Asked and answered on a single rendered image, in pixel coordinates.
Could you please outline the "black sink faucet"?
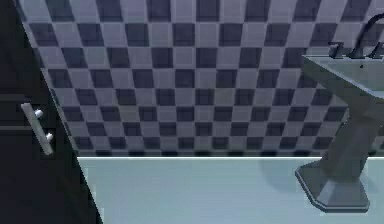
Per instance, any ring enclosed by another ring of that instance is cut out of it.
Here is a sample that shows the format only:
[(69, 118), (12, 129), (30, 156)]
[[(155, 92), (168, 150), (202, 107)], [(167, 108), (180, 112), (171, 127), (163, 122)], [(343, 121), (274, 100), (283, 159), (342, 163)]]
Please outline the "black sink faucet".
[[(381, 48), (383, 42), (378, 42), (374, 49), (368, 55), (364, 55), (363, 40), (366, 34), (371, 30), (371, 28), (381, 19), (384, 19), (384, 13), (376, 14), (368, 20), (368, 22), (362, 27), (361, 31), (359, 32), (355, 41), (354, 48), (348, 54), (346, 54), (346, 57), (350, 59), (364, 59), (366, 57), (371, 59), (380, 59), (380, 56), (377, 55), (377, 51)], [(329, 46), (330, 50), (328, 52), (328, 56), (333, 59), (341, 59), (341, 50), (344, 46), (344, 43), (329, 42)]]

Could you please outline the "black room door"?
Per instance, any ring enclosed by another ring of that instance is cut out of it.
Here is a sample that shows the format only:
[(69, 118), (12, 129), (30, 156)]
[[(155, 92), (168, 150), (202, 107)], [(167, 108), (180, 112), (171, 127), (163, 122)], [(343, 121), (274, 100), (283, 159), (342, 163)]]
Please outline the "black room door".
[[(45, 155), (20, 105), (43, 111)], [(0, 0), (0, 224), (103, 224), (14, 0)]]

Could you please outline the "grey pedestal sink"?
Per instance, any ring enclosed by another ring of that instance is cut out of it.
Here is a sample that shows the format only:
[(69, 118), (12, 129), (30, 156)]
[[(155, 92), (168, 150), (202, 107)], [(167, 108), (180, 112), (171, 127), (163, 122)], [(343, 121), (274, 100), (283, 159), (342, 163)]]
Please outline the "grey pedestal sink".
[(305, 55), (302, 70), (349, 107), (349, 117), (323, 157), (295, 175), (313, 206), (323, 212), (359, 213), (370, 202), (360, 175), (384, 126), (384, 60)]

